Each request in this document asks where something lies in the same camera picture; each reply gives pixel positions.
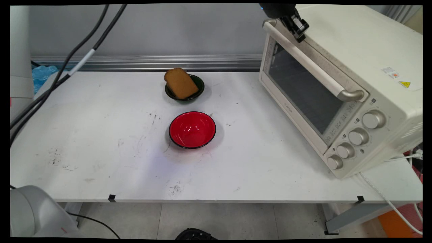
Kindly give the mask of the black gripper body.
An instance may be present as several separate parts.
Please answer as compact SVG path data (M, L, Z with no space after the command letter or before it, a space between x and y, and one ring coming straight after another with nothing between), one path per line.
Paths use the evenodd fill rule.
M266 16L271 19L298 17L296 4L290 3L259 3Z

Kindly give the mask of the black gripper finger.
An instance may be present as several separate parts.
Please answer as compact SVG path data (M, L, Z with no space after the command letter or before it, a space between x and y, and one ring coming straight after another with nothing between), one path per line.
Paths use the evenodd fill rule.
M290 19L291 19L292 29L295 33L303 33L309 28L308 23L300 17L298 12L294 12L290 16Z
M295 33L292 29L291 19L290 17L281 17L281 22L288 29L288 31L293 35L298 43L301 43L305 39L305 32L303 33Z

